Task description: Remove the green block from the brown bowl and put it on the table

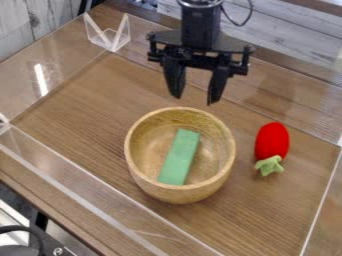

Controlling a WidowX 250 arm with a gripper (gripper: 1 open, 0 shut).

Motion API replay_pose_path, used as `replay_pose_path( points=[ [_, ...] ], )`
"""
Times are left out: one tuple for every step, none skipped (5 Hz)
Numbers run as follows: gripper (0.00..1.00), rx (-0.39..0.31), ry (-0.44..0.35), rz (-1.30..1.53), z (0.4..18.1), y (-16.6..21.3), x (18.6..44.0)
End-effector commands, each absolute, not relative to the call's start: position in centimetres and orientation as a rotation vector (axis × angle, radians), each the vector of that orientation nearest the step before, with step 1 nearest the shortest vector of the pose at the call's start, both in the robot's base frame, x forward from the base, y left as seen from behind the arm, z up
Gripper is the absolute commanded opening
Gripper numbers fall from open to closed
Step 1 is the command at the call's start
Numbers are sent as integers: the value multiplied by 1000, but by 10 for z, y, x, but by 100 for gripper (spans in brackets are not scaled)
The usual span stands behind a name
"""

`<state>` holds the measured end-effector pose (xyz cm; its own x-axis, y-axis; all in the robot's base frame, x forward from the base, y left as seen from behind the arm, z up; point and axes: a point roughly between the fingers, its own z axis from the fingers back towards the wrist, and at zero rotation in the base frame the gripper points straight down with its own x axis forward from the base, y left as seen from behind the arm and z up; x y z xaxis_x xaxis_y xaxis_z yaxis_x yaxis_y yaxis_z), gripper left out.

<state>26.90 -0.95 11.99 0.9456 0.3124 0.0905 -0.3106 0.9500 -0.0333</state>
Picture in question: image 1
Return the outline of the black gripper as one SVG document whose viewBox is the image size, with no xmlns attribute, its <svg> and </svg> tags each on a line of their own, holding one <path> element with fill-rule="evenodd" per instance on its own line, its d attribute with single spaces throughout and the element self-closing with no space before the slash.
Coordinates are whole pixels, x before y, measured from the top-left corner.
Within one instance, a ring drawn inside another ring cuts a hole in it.
<svg viewBox="0 0 342 256">
<path fill-rule="evenodd" d="M 220 29 L 223 0 L 176 0 L 180 28 L 147 33 L 148 60 L 159 62 L 170 94 L 180 99 L 186 86 L 186 68 L 212 71 L 207 104 L 220 100 L 228 75 L 246 75 L 255 48 L 230 38 Z"/>
</svg>

